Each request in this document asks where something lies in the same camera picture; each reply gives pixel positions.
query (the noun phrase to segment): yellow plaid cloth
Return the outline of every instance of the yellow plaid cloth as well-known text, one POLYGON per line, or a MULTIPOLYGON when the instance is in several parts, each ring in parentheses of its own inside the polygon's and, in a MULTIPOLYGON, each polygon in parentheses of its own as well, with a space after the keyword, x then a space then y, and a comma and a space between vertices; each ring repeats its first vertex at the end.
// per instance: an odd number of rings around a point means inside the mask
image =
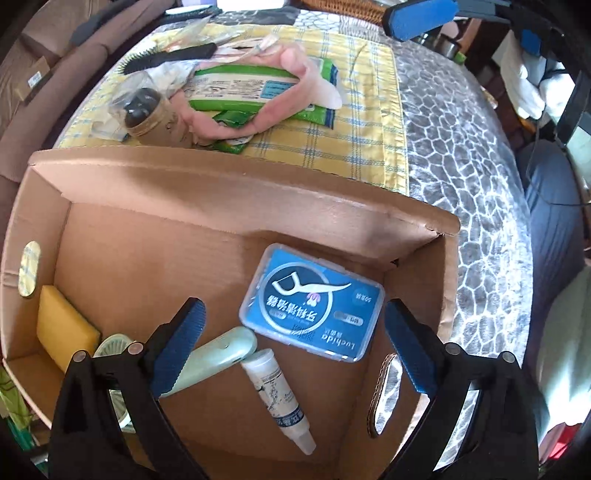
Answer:
MULTIPOLYGON (((301 42, 308 55, 331 59, 339 70, 345 91, 343 108, 336 112, 334 130, 289 119, 256 135, 242 154, 316 168, 408 195, 402 105, 394 56, 389 47, 361 38, 286 25, 210 24, 204 33, 217 35, 236 29, 244 31, 240 38, 264 37, 274 32, 284 41, 301 42)), ((148 41, 166 44, 176 32, 154 33, 132 51, 143 51, 148 41)), ((122 78, 116 65, 76 112, 58 141, 58 148, 116 144, 90 137, 90 129, 97 110, 104 108, 122 78)))

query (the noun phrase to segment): dental floss pick box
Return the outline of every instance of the dental floss pick box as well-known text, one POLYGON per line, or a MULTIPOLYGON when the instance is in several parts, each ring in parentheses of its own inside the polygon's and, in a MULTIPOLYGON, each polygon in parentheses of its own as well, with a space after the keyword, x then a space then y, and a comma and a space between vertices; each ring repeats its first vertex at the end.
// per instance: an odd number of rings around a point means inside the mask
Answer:
POLYGON ((356 362, 369 345, 383 303, 379 283, 272 244, 239 315, 256 333, 316 355, 356 362))

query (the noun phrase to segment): tube cap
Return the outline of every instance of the tube cap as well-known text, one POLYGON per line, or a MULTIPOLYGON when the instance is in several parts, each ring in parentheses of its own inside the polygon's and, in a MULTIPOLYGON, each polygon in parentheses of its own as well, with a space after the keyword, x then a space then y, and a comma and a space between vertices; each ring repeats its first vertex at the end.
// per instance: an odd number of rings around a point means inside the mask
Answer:
POLYGON ((295 437, 292 439, 294 443, 300 447, 300 450, 304 452, 306 455, 312 455, 312 452, 316 449, 316 442, 312 438, 312 435, 309 430, 300 436, 295 437))

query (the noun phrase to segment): blue gripper pad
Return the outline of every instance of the blue gripper pad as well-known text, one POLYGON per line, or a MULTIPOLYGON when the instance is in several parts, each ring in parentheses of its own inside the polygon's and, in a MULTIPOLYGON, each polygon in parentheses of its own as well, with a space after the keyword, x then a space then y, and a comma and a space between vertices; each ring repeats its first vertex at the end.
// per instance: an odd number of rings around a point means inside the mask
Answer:
POLYGON ((382 26, 389 37, 407 41, 453 21, 459 11, 454 0, 409 0, 386 10, 382 26))
POLYGON ((384 323, 414 389, 432 399, 437 392, 437 367, 417 336, 417 330, 428 327, 418 323, 400 299, 386 304, 384 323))
POLYGON ((178 319, 177 316, 174 318, 173 321, 181 321, 154 361, 154 376, 150 384, 154 398, 173 389, 187 358, 191 355, 195 343, 205 328, 205 304, 199 299, 189 299, 187 302, 189 301, 193 304, 186 312, 183 306, 177 313, 180 315, 184 312, 184 318, 178 319))

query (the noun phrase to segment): black cable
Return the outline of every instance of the black cable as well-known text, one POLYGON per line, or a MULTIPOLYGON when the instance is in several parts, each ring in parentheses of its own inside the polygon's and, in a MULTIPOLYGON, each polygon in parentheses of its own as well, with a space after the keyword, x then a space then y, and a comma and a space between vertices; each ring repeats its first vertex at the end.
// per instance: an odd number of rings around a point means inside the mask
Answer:
MULTIPOLYGON (((538 187, 532 181, 531 174, 530 174, 530 168, 531 168, 531 162, 532 162, 532 160, 534 158, 535 148, 538 146, 538 142, 540 140, 540 123, 541 123, 541 117, 540 117, 540 120, 538 120, 536 122, 536 124, 535 124, 534 146, 531 149, 530 157, 529 157, 529 159, 527 161, 527 166, 525 168, 525 176, 526 176, 527 180, 530 183, 530 187, 532 187, 535 190, 535 192, 538 194, 538 197, 540 197, 548 205, 557 206, 557 207, 576 207, 576 208, 582 208, 582 207, 591 206, 591 202, 585 202, 585 203, 556 203, 556 202, 550 202, 550 201, 548 201, 548 200, 546 200, 544 198, 544 196, 541 194, 541 192, 538 189, 538 187)), ((566 146, 562 145, 561 146, 561 149, 564 151, 565 155, 567 155, 566 146)))

